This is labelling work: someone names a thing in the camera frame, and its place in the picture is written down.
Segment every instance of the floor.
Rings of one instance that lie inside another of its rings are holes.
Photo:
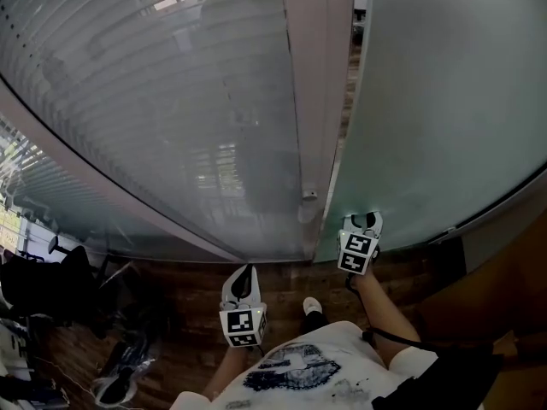
[[[383,254],[374,265],[374,273],[391,299],[420,327],[416,303],[454,279],[450,276],[454,265],[439,258],[435,248],[416,249]],[[162,288],[176,313],[156,362],[139,381],[138,393],[127,407],[169,408],[180,391],[202,390],[226,351],[218,304],[225,279],[237,267],[161,262],[136,262],[134,266]],[[258,272],[262,299],[268,304],[268,327],[262,345],[265,351],[299,335],[305,296],[319,299],[331,321],[350,320],[363,328],[368,324],[361,305],[344,287],[345,272],[333,262],[262,264]],[[51,328],[41,335],[40,356],[60,366],[85,390],[116,341],[114,337],[98,340],[81,326]],[[258,360],[257,351],[254,360]],[[94,408],[91,396],[63,377],[56,367],[39,362],[37,368],[66,389],[71,408]]]

